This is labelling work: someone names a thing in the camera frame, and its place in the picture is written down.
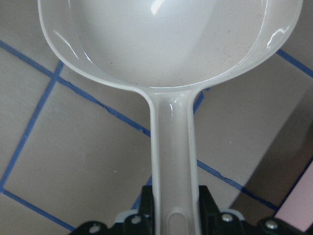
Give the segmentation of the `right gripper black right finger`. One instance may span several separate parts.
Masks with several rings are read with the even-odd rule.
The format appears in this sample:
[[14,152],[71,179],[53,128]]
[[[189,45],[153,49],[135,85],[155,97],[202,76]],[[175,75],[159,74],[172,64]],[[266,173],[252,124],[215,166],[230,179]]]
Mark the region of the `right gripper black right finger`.
[[219,209],[207,186],[199,186],[199,207],[201,232],[214,233],[215,217],[219,214]]

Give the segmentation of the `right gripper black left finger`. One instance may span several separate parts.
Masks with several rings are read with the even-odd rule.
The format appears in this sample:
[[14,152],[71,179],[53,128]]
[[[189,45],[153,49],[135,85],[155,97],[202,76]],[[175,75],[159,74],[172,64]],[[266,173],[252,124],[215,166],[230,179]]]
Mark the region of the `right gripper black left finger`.
[[138,213],[143,218],[146,230],[155,232],[155,204],[152,186],[143,186],[141,189]]

